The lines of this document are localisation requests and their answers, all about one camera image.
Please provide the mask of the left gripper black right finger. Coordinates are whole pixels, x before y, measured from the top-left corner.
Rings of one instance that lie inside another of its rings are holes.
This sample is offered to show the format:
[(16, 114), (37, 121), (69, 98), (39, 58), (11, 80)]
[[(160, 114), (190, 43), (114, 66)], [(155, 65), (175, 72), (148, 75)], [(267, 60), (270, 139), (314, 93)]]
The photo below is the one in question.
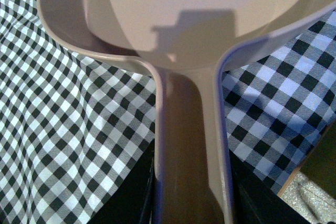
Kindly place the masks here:
[(232, 151), (235, 213), (237, 223), (308, 223), (275, 195)]

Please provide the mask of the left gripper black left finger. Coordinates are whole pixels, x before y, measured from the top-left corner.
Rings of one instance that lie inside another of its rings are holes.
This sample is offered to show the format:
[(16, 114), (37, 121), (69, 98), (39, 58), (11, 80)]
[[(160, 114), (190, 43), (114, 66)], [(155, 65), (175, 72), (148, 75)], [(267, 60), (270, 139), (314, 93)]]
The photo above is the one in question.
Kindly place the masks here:
[(130, 173), (91, 223), (150, 223), (154, 185), (154, 147), (152, 141)]

